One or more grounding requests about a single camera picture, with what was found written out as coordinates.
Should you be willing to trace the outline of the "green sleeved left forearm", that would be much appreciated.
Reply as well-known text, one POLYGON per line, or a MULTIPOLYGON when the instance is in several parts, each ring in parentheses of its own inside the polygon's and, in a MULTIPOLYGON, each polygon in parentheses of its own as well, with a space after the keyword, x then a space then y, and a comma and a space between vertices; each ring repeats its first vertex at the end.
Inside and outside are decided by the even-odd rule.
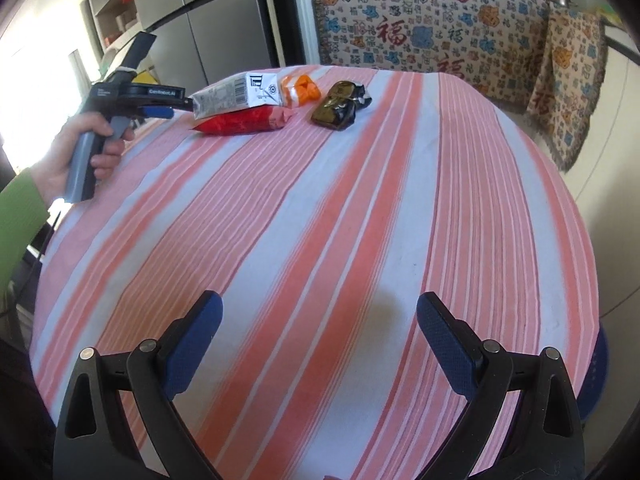
POLYGON ((48 181, 38 166, 18 174, 1 192, 1 299, 27 246, 49 218, 48 181))

